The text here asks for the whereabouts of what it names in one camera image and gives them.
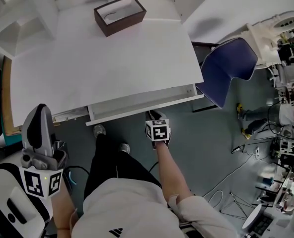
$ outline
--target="open drawer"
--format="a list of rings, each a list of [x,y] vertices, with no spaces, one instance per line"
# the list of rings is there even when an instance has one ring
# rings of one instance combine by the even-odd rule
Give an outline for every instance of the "open drawer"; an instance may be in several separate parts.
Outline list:
[[[91,121],[86,125],[90,126],[202,97],[203,95],[198,95],[195,85],[192,84],[95,103],[87,106]]]

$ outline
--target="chair backrest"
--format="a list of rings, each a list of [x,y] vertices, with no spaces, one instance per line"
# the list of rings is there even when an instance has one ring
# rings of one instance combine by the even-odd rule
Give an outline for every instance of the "chair backrest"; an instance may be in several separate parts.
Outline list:
[[[249,80],[257,63],[257,56],[242,38],[225,41],[218,45],[205,59],[214,63],[223,70],[230,78],[238,77]]]
[[[206,56],[201,67],[204,82],[196,84],[196,87],[215,105],[222,108],[232,78],[249,80],[257,59],[244,39],[228,40]]]

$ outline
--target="adidas logo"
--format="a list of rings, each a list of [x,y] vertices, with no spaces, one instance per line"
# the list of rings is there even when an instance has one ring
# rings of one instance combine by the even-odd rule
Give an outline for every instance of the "adidas logo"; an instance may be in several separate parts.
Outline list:
[[[118,229],[110,230],[109,232],[118,238],[119,236],[121,236],[122,230],[123,230],[122,228],[118,228]]]

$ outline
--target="black pants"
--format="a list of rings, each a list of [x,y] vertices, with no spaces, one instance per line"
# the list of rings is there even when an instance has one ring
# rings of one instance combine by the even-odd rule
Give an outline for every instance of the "black pants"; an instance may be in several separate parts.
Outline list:
[[[263,202],[269,202],[269,203],[274,202],[275,199],[276,199],[276,196],[277,196],[276,194],[269,193],[269,192],[266,192],[265,195],[266,196],[261,197],[261,201],[263,201]],[[280,196],[278,202],[281,202],[282,201],[283,196],[284,196],[284,193],[282,193],[282,195]]]
[[[245,130],[245,133],[253,135],[265,127],[268,124],[268,120],[280,126],[280,108],[281,104],[276,104],[272,107],[260,107],[256,110],[243,110],[242,118],[246,121],[253,121]]]
[[[104,134],[96,140],[96,151],[86,182],[84,199],[110,178],[149,181],[161,187],[158,180],[128,153],[117,152],[113,142]]]

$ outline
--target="tissue box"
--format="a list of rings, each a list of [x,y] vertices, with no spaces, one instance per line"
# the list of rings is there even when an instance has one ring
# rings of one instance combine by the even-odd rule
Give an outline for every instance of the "tissue box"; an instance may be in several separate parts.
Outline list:
[[[106,37],[142,22],[145,14],[138,0],[115,0],[94,9],[95,21]]]

